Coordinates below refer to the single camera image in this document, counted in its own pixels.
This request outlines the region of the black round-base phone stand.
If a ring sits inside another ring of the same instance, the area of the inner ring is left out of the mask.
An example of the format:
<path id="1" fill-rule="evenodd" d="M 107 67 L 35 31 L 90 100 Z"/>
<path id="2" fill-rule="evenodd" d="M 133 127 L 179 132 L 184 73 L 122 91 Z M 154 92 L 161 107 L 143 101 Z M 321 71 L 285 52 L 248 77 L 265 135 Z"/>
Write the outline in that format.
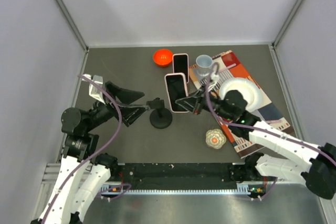
<path id="1" fill-rule="evenodd" d="M 156 129 L 165 129 L 172 123 L 173 117 L 170 110 L 165 107 L 164 100 L 155 98 L 147 101 L 146 104 L 152 110 L 150 114 L 150 123 Z"/>

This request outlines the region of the phone with pink case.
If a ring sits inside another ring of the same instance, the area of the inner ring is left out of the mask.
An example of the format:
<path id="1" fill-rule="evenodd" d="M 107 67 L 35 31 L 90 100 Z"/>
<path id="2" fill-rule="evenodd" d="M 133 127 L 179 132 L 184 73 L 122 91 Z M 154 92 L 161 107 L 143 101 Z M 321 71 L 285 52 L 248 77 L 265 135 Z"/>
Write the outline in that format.
<path id="1" fill-rule="evenodd" d="M 186 77 L 186 83 L 189 82 L 189 56 L 188 54 L 174 54 L 172 59 L 174 73 L 183 73 Z"/>

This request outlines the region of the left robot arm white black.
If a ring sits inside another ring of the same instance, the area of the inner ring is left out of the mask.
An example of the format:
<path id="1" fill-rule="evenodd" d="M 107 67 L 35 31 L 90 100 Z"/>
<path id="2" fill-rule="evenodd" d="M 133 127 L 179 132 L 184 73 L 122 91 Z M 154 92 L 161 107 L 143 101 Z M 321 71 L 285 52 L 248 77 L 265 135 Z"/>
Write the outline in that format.
<path id="1" fill-rule="evenodd" d="M 83 223 L 85 215 L 107 180 L 119 174 L 117 158 L 97 149 L 98 135 L 91 131 L 111 118 L 130 126 L 148 105 L 136 105 L 143 92 L 120 88 L 104 82 L 100 76 L 84 74 L 89 95 L 95 99 L 92 109 L 68 108 L 61 116 L 61 130 L 66 134 L 60 170 L 45 209 L 33 223 Z"/>

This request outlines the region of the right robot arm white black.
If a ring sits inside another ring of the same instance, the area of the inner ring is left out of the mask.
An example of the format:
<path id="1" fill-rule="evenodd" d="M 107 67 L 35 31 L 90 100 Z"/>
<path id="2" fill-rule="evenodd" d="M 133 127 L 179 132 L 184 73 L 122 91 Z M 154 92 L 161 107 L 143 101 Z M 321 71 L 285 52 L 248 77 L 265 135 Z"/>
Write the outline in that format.
<path id="1" fill-rule="evenodd" d="M 245 174 L 252 180 L 276 177 L 305 185 L 315 195 L 331 200 L 335 195 L 335 146 L 305 142 L 272 127 L 246 110 L 247 102 L 237 90 L 224 98 L 199 89 L 176 100 L 184 109 L 200 114 L 206 110 L 245 140 L 264 146 L 281 158 L 256 154 L 249 158 Z"/>

